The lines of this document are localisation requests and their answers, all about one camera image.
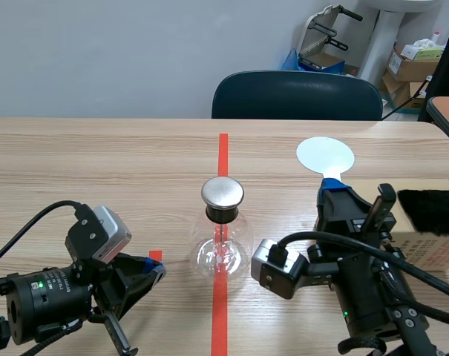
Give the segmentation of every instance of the metal lid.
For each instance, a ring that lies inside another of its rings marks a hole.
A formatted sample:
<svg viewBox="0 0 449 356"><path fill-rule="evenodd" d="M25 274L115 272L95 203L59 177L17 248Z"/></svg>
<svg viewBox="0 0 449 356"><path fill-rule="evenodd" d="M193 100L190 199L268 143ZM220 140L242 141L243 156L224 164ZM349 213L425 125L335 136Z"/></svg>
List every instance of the metal lid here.
<svg viewBox="0 0 449 356"><path fill-rule="evenodd" d="M244 188L230 177L215 177L204 183L201 189L204 202L217 210L236 208L244 198Z"/></svg>

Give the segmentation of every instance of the floor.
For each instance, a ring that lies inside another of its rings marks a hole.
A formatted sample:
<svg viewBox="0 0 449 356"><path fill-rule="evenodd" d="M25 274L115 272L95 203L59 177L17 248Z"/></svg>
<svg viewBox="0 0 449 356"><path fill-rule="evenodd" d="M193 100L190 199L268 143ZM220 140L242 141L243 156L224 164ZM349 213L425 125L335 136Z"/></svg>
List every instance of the floor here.
<svg viewBox="0 0 449 356"><path fill-rule="evenodd" d="M382 108L382 116L388 115L391 112L391 108L389 105L385 105ZM385 121L417 121L418 115L410 115L408 113L393 113L389 116Z"/></svg>

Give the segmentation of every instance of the white sink pedestal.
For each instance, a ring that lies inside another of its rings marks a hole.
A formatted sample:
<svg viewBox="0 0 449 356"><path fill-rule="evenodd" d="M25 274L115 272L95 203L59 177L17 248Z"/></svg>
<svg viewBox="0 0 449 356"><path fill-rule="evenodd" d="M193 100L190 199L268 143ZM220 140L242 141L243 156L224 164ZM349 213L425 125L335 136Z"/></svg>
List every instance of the white sink pedestal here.
<svg viewBox="0 0 449 356"><path fill-rule="evenodd" d="M370 46L358 73L359 78L367 80L376 87L379 86L403 17L404 13L381 10Z"/></svg>

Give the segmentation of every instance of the glass bottle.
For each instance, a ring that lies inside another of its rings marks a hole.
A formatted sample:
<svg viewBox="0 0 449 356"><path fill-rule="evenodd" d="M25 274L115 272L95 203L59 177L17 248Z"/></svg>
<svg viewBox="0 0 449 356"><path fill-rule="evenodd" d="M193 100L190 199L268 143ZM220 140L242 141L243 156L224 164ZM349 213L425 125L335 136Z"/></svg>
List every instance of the glass bottle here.
<svg viewBox="0 0 449 356"><path fill-rule="evenodd" d="M230 177L211 178L201 197L206 209L191 229L191 267L211 280L218 273L237 279L249 267L253 245L251 228L237 208L244 198L243 186Z"/></svg>

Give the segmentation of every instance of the cardboard box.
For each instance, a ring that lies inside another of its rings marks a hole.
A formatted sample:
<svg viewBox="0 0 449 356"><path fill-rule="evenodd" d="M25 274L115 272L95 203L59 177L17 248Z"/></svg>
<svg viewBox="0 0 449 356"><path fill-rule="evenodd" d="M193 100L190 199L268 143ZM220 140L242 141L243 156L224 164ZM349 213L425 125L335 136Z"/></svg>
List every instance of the cardboard box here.
<svg viewBox="0 0 449 356"><path fill-rule="evenodd" d="M426 90L427 84L425 84L422 90ZM381 95L389 102L389 106L394 110L414 96L421 85L421 82L397 82L389 74L389 71L386 70L385 75L382 77L382 88L380 88L380 91ZM418 114L424 106L424 101L425 95L420 95L397 110L397 112Z"/></svg>
<svg viewBox="0 0 449 356"><path fill-rule="evenodd" d="M428 59L440 59L444 53L444 47L419 48L410 44L404 46L401 56L411 61L427 61Z"/></svg>
<svg viewBox="0 0 449 356"><path fill-rule="evenodd" d="M328 53L317 53L310 57L300 57L300 66L310 72L341 74L344 69L344 59Z"/></svg>
<svg viewBox="0 0 449 356"><path fill-rule="evenodd" d="M395 191L403 189L449 190L447 179L355 179L345 180L345 184L366 201L373 203L378 196L378 185L389 183ZM434 234L420 234L402 209L399 201L391 209L396 225L391 234L393 245L399 247L406 260L425 271L446 271L449 269L449 237Z"/></svg>
<svg viewBox="0 0 449 356"><path fill-rule="evenodd" d="M411 61L401 56L400 50L393 49L387 69L397 82L423 82L433 75L438 63L438 59Z"/></svg>

